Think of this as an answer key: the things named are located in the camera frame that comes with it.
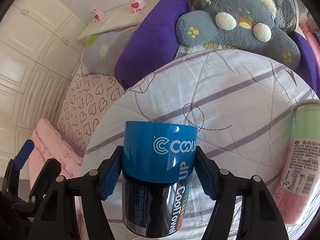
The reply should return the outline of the blue black metal cup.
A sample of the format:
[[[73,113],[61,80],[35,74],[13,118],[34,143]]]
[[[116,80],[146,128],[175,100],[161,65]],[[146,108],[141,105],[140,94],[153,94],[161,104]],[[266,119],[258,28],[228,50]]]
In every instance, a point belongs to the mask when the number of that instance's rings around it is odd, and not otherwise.
[[[127,121],[123,149],[123,222],[162,238],[182,224],[194,169],[195,126]]]

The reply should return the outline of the green pink can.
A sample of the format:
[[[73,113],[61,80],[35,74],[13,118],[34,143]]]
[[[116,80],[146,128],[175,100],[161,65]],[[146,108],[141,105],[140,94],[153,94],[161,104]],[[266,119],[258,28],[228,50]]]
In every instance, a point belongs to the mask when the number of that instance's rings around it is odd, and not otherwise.
[[[293,109],[287,160],[273,195],[285,224],[295,224],[319,180],[319,100]]]

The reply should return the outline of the pink folded quilt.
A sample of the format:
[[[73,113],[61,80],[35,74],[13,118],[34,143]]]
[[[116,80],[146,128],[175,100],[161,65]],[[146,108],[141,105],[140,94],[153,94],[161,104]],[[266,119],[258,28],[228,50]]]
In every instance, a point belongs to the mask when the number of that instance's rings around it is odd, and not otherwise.
[[[29,180],[33,186],[45,162],[54,158],[61,164],[60,174],[68,179],[80,176],[83,157],[76,154],[47,119],[40,119],[33,130],[34,149],[28,158]]]

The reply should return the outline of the striped white round tablecloth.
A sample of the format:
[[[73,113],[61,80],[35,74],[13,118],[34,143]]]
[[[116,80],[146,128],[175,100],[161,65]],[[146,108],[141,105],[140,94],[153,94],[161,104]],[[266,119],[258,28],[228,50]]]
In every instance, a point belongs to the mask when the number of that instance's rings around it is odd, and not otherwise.
[[[129,88],[95,127],[82,173],[123,143],[125,122],[193,125],[197,143],[221,168],[261,176],[274,193],[290,143],[292,110],[316,99],[306,79],[267,57],[210,50],[172,61]]]

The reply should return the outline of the heart pattern bed sheet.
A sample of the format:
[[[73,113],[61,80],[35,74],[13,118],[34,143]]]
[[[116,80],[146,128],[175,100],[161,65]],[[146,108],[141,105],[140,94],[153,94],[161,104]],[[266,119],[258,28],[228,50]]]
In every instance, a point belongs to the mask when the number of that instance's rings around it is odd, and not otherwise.
[[[100,120],[124,94],[115,77],[106,74],[82,76],[78,68],[63,100],[56,126],[75,152],[83,156]]]

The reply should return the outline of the cream wardrobe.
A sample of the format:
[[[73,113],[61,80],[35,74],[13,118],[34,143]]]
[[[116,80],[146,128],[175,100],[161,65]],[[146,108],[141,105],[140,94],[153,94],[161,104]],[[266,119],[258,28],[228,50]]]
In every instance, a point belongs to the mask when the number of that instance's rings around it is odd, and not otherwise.
[[[41,118],[57,123],[86,28],[60,0],[15,0],[1,20],[1,172]]]

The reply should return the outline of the grey flower pattern pillow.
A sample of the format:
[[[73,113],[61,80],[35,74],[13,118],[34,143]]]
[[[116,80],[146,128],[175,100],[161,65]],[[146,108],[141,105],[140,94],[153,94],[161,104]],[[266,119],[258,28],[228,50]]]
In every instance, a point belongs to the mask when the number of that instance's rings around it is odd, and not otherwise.
[[[90,36],[81,55],[81,75],[114,75],[114,68],[121,53],[138,26]]]

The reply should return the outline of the pink fleece bedspread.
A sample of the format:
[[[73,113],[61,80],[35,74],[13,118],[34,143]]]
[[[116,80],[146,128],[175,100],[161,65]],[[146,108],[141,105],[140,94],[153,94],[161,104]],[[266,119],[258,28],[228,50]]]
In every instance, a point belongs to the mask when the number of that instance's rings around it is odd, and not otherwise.
[[[299,25],[306,40],[308,41],[311,50],[313,52],[313,55],[315,57],[316,63],[317,63],[317,67],[319,68],[319,40],[318,38],[316,38],[316,33],[313,31],[313,29],[307,24],[300,24]]]

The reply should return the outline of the small pink pig figurine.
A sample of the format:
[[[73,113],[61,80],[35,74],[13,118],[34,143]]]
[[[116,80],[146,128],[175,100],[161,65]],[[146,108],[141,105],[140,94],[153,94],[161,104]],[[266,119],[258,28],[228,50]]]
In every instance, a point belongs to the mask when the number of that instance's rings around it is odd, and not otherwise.
[[[98,10],[98,9],[93,9],[91,11],[91,14],[93,15],[95,23],[101,21],[105,16],[105,13],[103,11],[101,11],[101,10]]]

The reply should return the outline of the purple blanket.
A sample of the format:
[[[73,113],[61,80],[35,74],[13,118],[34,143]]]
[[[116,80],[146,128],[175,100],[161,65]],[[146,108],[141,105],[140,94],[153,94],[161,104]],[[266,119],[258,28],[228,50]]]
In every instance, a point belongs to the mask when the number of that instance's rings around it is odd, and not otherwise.
[[[176,22],[191,12],[186,0],[160,0],[134,32],[121,53],[114,75],[124,89],[158,70],[191,48],[210,49],[215,43],[187,47],[176,36]],[[319,69],[307,41],[298,33],[289,37],[300,51],[300,65],[294,70],[315,92],[319,92]]]

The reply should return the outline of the grey cat plush cushion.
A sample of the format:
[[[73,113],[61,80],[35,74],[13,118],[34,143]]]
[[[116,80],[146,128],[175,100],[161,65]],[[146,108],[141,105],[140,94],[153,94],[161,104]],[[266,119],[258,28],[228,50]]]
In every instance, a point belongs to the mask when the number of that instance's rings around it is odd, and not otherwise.
[[[195,47],[218,43],[278,61],[291,70],[300,65],[300,51],[277,22],[273,0],[201,0],[201,9],[176,22],[180,43]]]

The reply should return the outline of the white bedside table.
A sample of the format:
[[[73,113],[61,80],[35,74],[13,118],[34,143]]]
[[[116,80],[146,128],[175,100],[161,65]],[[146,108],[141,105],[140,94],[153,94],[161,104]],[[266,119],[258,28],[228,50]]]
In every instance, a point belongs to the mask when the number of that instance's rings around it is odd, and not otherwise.
[[[108,10],[105,12],[102,20],[99,22],[92,21],[84,29],[78,37],[78,41],[107,31],[139,25],[159,1],[160,0],[146,0],[144,10],[135,14],[131,12],[129,4]]]

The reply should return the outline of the larger pink pig figurine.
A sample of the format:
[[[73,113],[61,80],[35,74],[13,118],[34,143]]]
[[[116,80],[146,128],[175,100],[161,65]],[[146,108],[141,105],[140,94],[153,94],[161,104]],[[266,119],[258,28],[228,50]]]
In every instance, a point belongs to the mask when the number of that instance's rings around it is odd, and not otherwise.
[[[130,3],[131,12],[135,14],[138,11],[143,11],[146,3],[144,0],[127,0]]]

